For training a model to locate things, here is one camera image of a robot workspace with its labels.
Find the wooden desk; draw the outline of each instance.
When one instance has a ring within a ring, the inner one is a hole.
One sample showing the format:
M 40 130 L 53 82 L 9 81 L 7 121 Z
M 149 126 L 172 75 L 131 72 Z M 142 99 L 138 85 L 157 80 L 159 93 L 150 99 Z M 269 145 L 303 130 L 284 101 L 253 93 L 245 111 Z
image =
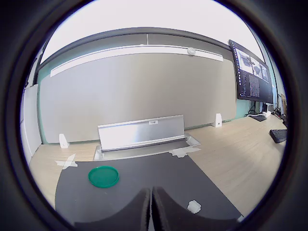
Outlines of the wooden desk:
M 246 117 L 189 130 L 201 145 L 189 154 L 200 169 L 216 184 L 234 206 L 247 216 L 263 197 L 279 167 L 285 142 L 276 144 L 270 129 L 285 129 L 282 120 L 271 115 L 258 122 Z M 92 161 L 99 141 L 73 143 L 68 149 L 58 144 L 42 144 L 30 162 L 30 170 L 42 193 L 54 207 L 54 197 L 62 166 L 76 154 L 75 161 Z

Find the black foam mat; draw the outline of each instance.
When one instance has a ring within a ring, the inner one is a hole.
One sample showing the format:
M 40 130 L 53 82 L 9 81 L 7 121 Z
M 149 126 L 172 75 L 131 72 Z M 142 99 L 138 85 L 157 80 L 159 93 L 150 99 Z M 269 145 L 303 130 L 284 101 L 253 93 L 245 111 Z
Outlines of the black foam mat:
M 191 200 L 201 204 L 198 215 L 214 219 L 239 218 L 241 213 L 189 157 L 170 153 L 110 161 L 76 162 L 62 170 L 55 208 L 68 222 L 92 222 L 114 215 L 141 188 L 161 186 L 183 208 Z M 119 182 L 107 189 L 89 182 L 88 173 L 98 166 L 115 167 Z

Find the barcode sticker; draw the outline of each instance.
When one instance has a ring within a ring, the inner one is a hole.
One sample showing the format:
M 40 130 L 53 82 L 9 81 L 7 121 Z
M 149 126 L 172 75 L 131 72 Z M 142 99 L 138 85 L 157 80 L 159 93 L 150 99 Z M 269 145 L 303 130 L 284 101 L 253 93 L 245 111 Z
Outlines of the barcode sticker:
M 158 120 L 149 121 L 149 125 L 158 124 Z

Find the keyboard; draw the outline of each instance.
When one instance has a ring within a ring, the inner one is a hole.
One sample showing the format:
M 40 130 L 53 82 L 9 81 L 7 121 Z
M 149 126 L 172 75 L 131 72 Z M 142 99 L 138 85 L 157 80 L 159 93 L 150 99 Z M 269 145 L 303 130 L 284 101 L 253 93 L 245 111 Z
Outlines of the keyboard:
M 287 139 L 287 129 L 270 130 L 269 134 L 275 143 L 280 143 Z

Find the monitor screen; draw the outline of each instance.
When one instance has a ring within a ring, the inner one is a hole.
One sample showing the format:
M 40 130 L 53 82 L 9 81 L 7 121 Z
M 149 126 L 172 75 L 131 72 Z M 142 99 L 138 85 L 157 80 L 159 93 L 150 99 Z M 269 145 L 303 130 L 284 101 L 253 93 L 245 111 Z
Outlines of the monitor screen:
M 268 66 L 240 44 L 229 40 L 233 51 L 237 98 L 273 103 L 273 92 Z

